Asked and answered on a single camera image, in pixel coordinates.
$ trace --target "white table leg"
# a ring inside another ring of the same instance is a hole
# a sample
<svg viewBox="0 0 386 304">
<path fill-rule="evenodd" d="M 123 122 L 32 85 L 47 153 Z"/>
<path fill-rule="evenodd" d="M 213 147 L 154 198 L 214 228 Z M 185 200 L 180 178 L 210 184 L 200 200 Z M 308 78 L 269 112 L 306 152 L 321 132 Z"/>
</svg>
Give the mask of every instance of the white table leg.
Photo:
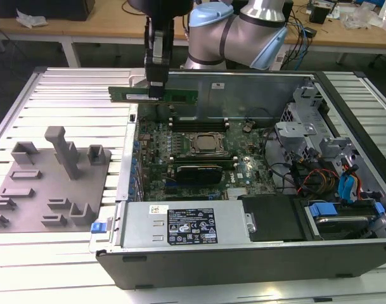
<svg viewBox="0 0 386 304">
<path fill-rule="evenodd" d="M 347 54 L 348 54 L 348 53 L 340 53 L 340 54 L 339 54 L 339 56 L 338 56 L 338 58 L 337 58 L 337 64 L 338 64 L 338 65 L 341 65 L 341 64 L 345 61 L 345 59 L 346 59 L 346 57 L 347 57 Z"/>
<path fill-rule="evenodd" d="M 281 65 L 284 62 L 284 57 L 286 56 L 286 53 L 290 50 L 290 46 L 287 44 L 282 45 L 282 47 L 279 50 L 279 53 L 276 55 L 273 63 L 271 64 L 269 70 L 270 71 L 280 71 Z"/>
<path fill-rule="evenodd" d="M 65 56 L 66 56 L 69 68 L 80 68 L 81 65 L 80 65 L 79 56 L 77 55 L 76 48 L 71 38 L 66 37 L 60 43 L 61 43 L 61 46 L 63 47 L 63 52 L 65 52 Z"/>
</svg>

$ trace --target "blue latch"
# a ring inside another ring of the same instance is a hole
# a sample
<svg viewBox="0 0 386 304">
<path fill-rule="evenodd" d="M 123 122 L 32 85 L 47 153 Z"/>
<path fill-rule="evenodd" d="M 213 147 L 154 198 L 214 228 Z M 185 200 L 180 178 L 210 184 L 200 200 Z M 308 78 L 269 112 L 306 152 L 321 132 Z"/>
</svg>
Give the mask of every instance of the blue latch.
<svg viewBox="0 0 386 304">
<path fill-rule="evenodd" d="M 378 214 L 383 215 L 385 213 L 384 207 L 381 203 L 376 202 L 375 207 L 376 207 Z"/>
<path fill-rule="evenodd" d="M 91 230 L 90 232 L 92 234 L 96 234 L 96 233 L 106 233 L 106 223 L 102 223 L 102 222 L 94 222 L 92 225 L 91 225 Z"/>
<path fill-rule="evenodd" d="M 312 217 L 325 217 L 338 215 L 333 203 L 314 203 L 309 207 Z"/>
</svg>

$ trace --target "wooden table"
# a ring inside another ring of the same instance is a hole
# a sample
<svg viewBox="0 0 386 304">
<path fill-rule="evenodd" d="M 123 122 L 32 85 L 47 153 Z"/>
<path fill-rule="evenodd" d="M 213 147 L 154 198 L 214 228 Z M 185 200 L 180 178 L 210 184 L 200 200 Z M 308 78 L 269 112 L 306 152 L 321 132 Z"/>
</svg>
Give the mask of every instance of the wooden table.
<svg viewBox="0 0 386 304">
<path fill-rule="evenodd" d="M 307 0 L 294 0 L 294 11 Z M 15 19 L 0 19 L 0 28 L 13 40 L 60 42 L 70 67 L 80 67 L 74 47 L 75 42 L 143 44 L 145 17 L 122 11 L 123 0 L 96 0 L 93 12 L 85 22 L 48 20 L 49 25 L 25 28 Z M 296 13 L 305 26 L 318 31 L 310 51 L 338 53 L 386 54 L 386 31 L 372 27 L 369 30 L 346 30 L 339 20 L 325 21 L 323 25 L 309 23 L 305 9 Z M 288 49 L 297 41 L 297 34 L 290 29 L 285 45 Z M 176 18 L 175 40 L 178 46 L 187 46 L 181 18 Z"/>
</svg>

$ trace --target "motherboard chip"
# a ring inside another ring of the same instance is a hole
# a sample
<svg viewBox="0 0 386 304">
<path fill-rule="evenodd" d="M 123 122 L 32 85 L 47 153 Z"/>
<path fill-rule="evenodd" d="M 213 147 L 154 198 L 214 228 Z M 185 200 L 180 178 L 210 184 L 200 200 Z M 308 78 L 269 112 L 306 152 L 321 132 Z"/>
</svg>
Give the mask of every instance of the motherboard chip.
<svg viewBox="0 0 386 304">
<path fill-rule="evenodd" d="M 217 147 L 216 139 L 212 135 L 199 135 L 196 143 L 202 151 L 215 151 Z"/>
<path fill-rule="evenodd" d="M 192 155 L 224 154 L 222 135 L 220 133 L 197 133 L 190 137 Z"/>
</svg>

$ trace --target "black metal panel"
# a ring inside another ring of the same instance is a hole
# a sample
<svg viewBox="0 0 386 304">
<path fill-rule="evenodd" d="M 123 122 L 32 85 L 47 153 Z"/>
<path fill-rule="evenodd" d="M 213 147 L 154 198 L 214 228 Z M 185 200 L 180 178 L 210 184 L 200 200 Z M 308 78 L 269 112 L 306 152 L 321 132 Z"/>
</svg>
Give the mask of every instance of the black metal panel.
<svg viewBox="0 0 386 304">
<path fill-rule="evenodd" d="M 348 244 L 144 255 L 99 253 L 97 261 L 121 289 L 164 288 L 355 277 L 385 264 L 385 247 Z"/>
</svg>

